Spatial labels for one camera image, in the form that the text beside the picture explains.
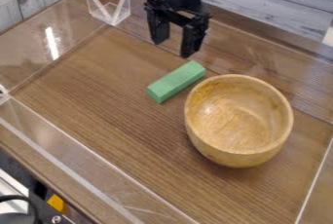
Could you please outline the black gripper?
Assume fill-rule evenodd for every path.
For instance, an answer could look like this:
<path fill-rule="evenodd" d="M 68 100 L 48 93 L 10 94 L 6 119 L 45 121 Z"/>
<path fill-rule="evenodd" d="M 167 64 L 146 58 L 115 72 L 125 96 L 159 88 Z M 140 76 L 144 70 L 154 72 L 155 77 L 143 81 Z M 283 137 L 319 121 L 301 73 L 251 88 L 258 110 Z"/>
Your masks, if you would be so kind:
<path fill-rule="evenodd" d="M 194 10 L 171 6 L 167 0 L 147 0 L 144 3 L 151 39 L 160 45 L 168 38 L 170 25 L 178 25 L 182 31 L 180 56 L 190 57 L 200 50 L 207 34 L 211 15 L 198 5 Z"/>

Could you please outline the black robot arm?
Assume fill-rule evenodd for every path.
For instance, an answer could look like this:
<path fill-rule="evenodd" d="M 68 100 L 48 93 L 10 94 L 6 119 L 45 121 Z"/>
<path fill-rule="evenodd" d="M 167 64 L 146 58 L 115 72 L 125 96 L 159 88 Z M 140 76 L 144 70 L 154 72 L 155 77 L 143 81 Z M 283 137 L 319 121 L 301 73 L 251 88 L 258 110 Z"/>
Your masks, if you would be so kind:
<path fill-rule="evenodd" d="M 190 57 L 200 50 L 210 18 L 202 0 L 147 0 L 144 3 L 151 40 L 160 45 L 170 37 L 170 25 L 182 28 L 179 55 Z"/>

